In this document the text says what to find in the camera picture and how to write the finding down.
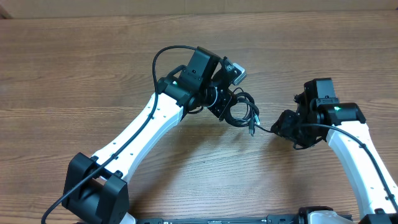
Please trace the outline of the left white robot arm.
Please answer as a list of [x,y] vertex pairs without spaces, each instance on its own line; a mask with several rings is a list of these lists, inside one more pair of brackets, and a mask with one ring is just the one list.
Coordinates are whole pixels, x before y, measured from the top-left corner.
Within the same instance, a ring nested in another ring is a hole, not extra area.
[[142,112],[122,133],[88,157],[69,163],[59,203],[85,223],[137,223],[129,213],[128,184],[143,158],[187,115],[209,108],[221,115],[229,86],[246,71],[227,57],[194,47],[187,65],[155,79],[155,90]]

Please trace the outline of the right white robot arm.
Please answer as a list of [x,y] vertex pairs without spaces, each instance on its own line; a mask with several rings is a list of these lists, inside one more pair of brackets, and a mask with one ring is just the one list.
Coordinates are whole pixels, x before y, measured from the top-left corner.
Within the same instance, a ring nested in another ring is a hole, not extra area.
[[356,103],[341,103],[331,78],[316,78],[296,95],[271,132],[308,149],[325,141],[341,162],[358,205],[361,223],[397,223],[397,184],[372,142]]

